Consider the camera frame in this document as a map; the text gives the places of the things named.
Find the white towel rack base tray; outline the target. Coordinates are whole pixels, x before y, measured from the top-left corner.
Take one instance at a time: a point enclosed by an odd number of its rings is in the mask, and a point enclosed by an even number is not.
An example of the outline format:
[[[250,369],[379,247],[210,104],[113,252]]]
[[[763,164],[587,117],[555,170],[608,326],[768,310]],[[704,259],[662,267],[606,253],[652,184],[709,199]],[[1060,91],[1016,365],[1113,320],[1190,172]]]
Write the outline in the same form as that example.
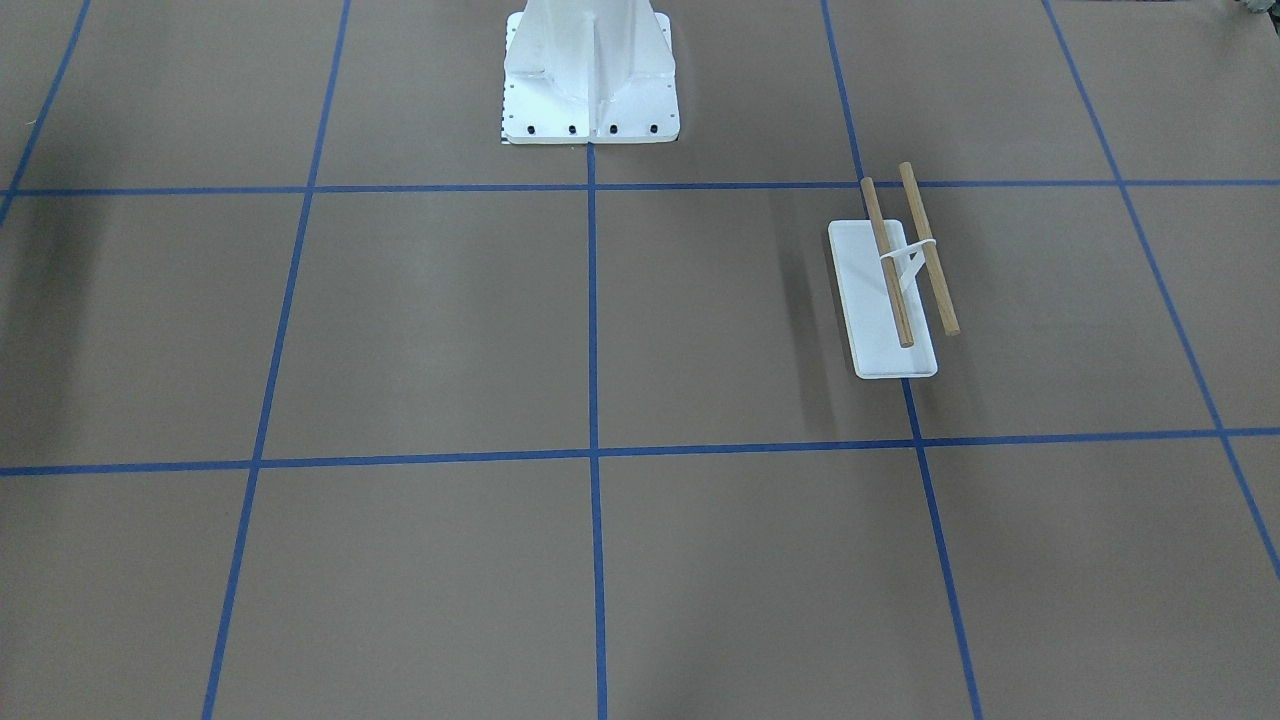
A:
[[[886,220],[895,249],[909,245],[902,223]],[[938,372],[931,329],[916,286],[904,293],[914,346],[902,348],[869,220],[828,224],[829,250],[855,375],[864,380],[927,378]]]

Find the wooden rack bar inner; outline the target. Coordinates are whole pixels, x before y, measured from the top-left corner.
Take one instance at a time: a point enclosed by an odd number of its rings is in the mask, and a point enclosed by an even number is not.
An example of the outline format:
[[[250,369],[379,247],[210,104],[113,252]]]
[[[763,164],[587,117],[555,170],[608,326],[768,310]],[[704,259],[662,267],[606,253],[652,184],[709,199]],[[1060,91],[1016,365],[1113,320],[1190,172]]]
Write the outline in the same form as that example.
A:
[[[869,176],[861,177],[860,190],[867,208],[867,214],[872,227],[873,237],[876,241],[879,265],[886,286],[886,293],[890,300],[890,306],[893,316],[895,331],[899,338],[899,345],[902,348],[910,348],[914,346],[914,334],[910,325],[910,318],[908,315],[906,304],[902,296],[901,281],[897,272],[895,256],[891,255],[891,252],[893,251],[893,246],[890,241],[890,233],[886,225],[883,211],[881,209],[874,181]]]

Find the wooden rack bar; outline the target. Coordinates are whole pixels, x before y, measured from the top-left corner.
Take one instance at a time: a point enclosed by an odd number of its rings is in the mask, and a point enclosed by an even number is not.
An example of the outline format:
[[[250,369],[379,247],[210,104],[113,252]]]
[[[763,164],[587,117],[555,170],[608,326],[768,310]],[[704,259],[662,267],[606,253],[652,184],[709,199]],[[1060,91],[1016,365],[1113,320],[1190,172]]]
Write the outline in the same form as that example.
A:
[[[957,336],[961,332],[957,314],[954,306],[954,300],[950,293],[950,287],[945,269],[942,268],[940,252],[937,249],[937,238],[931,227],[931,220],[925,210],[925,204],[920,187],[916,182],[916,176],[910,161],[901,161],[899,164],[899,174],[902,182],[902,188],[906,195],[908,205],[911,213],[911,220],[916,231],[918,241],[922,243],[922,251],[924,254],[924,265],[929,274],[931,288],[934,295],[934,305],[940,313],[940,320],[943,327],[943,332],[947,336]]]
[[[872,227],[873,237],[876,241],[879,265],[886,286],[886,293],[890,300],[890,306],[893,316],[895,331],[899,338],[899,345],[902,348],[910,348],[914,346],[914,334],[910,325],[910,318],[908,315],[906,304],[902,296],[901,281],[897,272],[895,256],[891,255],[891,252],[893,251],[893,246],[890,241],[890,233],[886,225],[883,211],[881,209],[874,181],[869,176],[861,177],[860,190],[867,208],[867,214]]]

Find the wooden rack bar outer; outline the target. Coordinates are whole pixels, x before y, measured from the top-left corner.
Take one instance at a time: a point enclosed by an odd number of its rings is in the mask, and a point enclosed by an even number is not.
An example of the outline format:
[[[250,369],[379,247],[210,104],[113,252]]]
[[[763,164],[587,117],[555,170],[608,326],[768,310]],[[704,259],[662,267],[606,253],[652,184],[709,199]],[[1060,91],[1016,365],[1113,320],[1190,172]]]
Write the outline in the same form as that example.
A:
[[[940,320],[943,327],[943,332],[947,336],[957,336],[961,332],[957,314],[954,306],[954,300],[950,293],[950,287],[945,269],[942,268],[940,252],[937,249],[937,238],[931,227],[931,220],[925,210],[925,204],[920,187],[916,182],[916,176],[910,161],[901,161],[899,164],[899,174],[902,182],[902,188],[906,195],[908,205],[911,213],[911,220],[916,231],[918,241],[922,243],[922,251],[924,254],[924,265],[929,274],[931,288],[934,295],[934,305],[940,313]]]

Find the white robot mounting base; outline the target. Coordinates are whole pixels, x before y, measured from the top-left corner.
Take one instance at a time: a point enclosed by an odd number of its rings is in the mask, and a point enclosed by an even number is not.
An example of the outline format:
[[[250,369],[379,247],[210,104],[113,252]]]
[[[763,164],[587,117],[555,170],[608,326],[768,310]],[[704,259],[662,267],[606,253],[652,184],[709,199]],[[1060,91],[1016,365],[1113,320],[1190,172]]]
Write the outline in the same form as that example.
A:
[[[529,1],[504,32],[500,138],[669,143],[681,133],[672,24],[649,1]]]

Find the brown table mat blue grid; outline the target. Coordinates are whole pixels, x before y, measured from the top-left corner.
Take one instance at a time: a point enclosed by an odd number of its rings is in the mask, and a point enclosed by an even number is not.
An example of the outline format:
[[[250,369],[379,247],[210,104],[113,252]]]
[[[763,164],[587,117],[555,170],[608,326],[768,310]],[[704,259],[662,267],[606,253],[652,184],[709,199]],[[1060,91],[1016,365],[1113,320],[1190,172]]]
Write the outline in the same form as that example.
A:
[[[584,147],[517,8],[3,4],[5,719],[1277,716],[1267,19],[663,1]]]

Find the white rack bracket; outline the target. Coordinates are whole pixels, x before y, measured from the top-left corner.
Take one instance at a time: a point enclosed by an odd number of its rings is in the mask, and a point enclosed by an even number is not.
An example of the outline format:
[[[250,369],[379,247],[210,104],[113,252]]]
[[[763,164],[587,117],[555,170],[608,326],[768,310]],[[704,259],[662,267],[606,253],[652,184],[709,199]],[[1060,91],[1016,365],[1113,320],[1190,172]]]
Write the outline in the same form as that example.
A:
[[[925,238],[881,254],[881,261],[890,261],[897,277],[899,290],[906,293],[916,286],[922,269],[932,266],[931,252],[936,251],[936,238]]]

